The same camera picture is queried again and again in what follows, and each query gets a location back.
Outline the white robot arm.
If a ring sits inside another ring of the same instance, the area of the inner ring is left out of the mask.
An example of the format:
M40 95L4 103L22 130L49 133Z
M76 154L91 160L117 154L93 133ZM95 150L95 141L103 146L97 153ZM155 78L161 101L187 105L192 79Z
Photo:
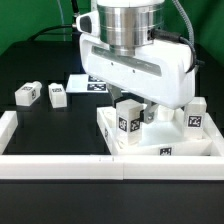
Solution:
M145 100L141 113L153 121L159 105L178 109L195 95L194 40L163 29L165 0L97 0L77 17L84 71L108 84L114 103L123 90Z

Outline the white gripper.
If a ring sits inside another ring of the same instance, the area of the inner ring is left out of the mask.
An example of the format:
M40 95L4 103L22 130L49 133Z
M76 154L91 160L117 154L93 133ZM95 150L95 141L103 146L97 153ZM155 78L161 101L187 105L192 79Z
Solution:
M195 71L188 72L191 51L184 44L154 40L137 47L134 57L125 57L111 53L98 38L82 34L80 54L85 72L107 83L113 107L124 100L121 89L147 99L140 112L145 124L154 121L158 104L177 109L195 95Z

